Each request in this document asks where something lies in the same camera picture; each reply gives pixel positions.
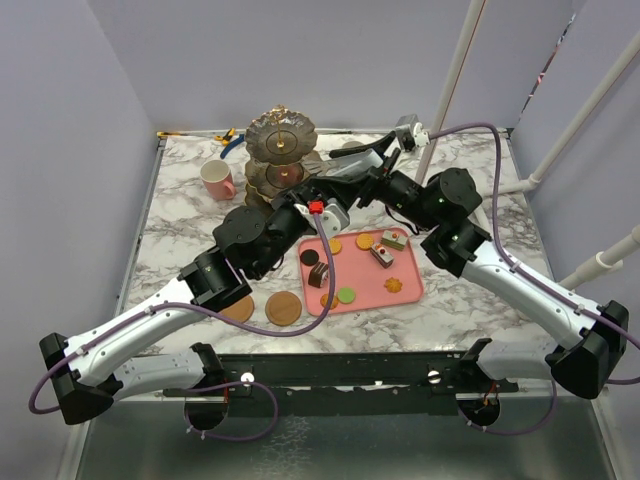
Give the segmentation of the metal serving tongs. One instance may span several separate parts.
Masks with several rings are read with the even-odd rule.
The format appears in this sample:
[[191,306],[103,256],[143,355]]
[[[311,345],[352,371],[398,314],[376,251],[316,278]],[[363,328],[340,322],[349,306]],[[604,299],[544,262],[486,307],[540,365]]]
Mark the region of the metal serving tongs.
[[372,149],[328,160],[323,160],[312,152],[301,161],[302,167],[309,174],[318,176],[354,176],[382,164],[383,159]]

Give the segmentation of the orange waffle biscuit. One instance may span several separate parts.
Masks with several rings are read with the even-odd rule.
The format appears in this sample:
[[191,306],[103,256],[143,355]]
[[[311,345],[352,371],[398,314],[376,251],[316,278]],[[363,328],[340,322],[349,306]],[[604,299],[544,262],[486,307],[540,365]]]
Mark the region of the orange waffle biscuit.
[[369,250],[375,243],[374,237],[368,233],[359,234],[356,239],[356,246],[363,251]]

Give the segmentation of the three-tier grey cake stand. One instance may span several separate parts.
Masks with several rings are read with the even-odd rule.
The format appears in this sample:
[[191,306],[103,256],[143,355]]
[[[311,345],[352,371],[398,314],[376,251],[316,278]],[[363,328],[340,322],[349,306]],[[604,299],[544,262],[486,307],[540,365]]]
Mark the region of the three-tier grey cake stand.
[[310,118],[283,105],[254,119],[245,131],[244,204],[270,214],[278,194],[310,176],[308,165],[320,158],[317,139]]

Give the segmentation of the green layered square cake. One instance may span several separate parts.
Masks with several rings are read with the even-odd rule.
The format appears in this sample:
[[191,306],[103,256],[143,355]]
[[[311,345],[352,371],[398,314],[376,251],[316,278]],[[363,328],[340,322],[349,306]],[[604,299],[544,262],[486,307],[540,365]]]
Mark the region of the green layered square cake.
[[392,230],[385,230],[380,239],[382,245],[397,251],[403,251],[408,245],[408,241],[405,234]]

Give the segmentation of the chocolate cake slice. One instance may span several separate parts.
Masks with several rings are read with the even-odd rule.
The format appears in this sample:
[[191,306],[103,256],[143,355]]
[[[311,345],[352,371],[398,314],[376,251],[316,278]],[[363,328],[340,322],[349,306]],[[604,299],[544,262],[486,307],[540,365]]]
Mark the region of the chocolate cake slice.
[[309,271],[307,284],[314,288],[322,288],[329,278],[329,266],[324,262],[317,262]]

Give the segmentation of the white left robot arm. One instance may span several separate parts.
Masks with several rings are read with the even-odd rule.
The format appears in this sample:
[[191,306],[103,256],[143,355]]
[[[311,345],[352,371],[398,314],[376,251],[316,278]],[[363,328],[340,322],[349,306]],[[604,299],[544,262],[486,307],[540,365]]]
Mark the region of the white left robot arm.
[[210,394],[228,389],[224,368],[208,344],[181,354],[143,357],[141,351],[169,334],[215,318],[240,327],[223,310],[248,297],[305,234],[323,242],[349,224],[352,206],[367,203],[365,174],[312,176],[277,197],[274,210],[240,206],[214,229],[215,244],[180,270],[149,299],[107,323],[73,337],[52,333],[40,350],[47,367],[38,382],[50,383],[55,411],[68,425],[106,412],[116,401],[170,389]]

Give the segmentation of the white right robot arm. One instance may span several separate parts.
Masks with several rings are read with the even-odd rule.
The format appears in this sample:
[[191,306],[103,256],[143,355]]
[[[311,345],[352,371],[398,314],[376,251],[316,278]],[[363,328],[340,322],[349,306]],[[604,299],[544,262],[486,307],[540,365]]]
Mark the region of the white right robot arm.
[[509,254],[497,232],[469,219],[482,200],[468,170],[450,167],[420,185],[396,170],[397,152],[385,153],[393,139],[331,151],[322,194],[334,189],[343,210],[379,201],[428,231],[421,246],[434,266],[487,289],[552,337],[538,346],[489,342],[460,365],[461,383],[481,391],[494,380],[545,379],[597,398],[625,353],[628,310],[581,297]]

